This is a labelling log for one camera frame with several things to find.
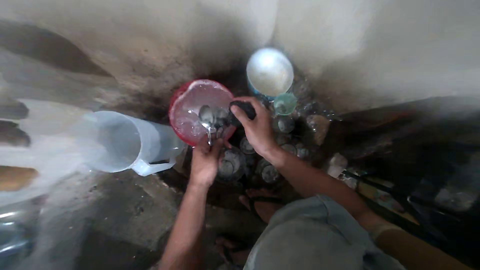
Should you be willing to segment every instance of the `black sponge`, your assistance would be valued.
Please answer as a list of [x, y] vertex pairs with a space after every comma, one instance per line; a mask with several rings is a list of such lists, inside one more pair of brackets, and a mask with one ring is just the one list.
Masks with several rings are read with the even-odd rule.
[[248, 118], [250, 118], [250, 120], [255, 119], [255, 117], [257, 116], [257, 113], [255, 112], [255, 109], [253, 108], [250, 102], [232, 101], [230, 102], [230, 106], [228, 107], [227, 120], [228, 120], [228, 123], [230, 123], [233, 126], [239, 127], [241, 126], [241, 123], [232, 113], [232, 110], [231, 110], [232, 105], [237, 105], [240, 109], [242, 109], [247, 114]]

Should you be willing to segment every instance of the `hand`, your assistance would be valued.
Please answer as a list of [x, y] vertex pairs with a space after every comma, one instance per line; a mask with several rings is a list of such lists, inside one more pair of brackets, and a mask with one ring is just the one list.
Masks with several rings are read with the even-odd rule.
[[209, 188], [218, 171], [218, 160], [223, 139], [217, 139], [211, 147], [208, 145], [207, 136], [203, 137], [193, 149], [192, 170], [190, 172], [189, 185], [198, 185]]
[[245, 134], [248, 142], [255, 151], [265, 157], [270, 150], [278, 147], [273, 136], [270, 115], [268, 110], [254, 97], [240, 97], [233, 100], [250, 102], [257, 113], [255, 119], [250, 120], [245, 112], [238, 106], [232, 106], [230, 109], [245, 128]]

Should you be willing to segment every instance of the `white plastic jug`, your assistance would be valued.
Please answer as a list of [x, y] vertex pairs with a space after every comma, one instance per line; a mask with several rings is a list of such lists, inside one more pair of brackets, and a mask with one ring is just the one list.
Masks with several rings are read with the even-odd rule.
[[[73, 130], [86, 163], [104, 172], [147, 176], [170, 169], [186, 146], [170, 126], [114, 111], [88, 113]], [[168, 163], [152, 164], [161, 160]]]

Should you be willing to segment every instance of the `wall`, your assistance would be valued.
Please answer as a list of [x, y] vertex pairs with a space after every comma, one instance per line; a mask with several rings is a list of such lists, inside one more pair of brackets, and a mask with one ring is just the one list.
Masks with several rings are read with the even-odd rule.
[[472, 0], [9, 0], [2, 7], [3, 18], [66, 37], [129, 94], [161, 101], [178, 84], [228, 71], [267, 44], [282, 48], [340, 112], [479, 88]]

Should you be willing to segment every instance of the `metal spoon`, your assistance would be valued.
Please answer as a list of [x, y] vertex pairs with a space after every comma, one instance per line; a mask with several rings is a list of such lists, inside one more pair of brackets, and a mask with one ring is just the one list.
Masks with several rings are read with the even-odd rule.
[[208, 105], [200, 107], [198, 118], [202, 126], [207, 129], [208, 145], [212, 146], [212, 133], [216, 133], [216, 128], [214, 127], [215, 116], [212, 108]]

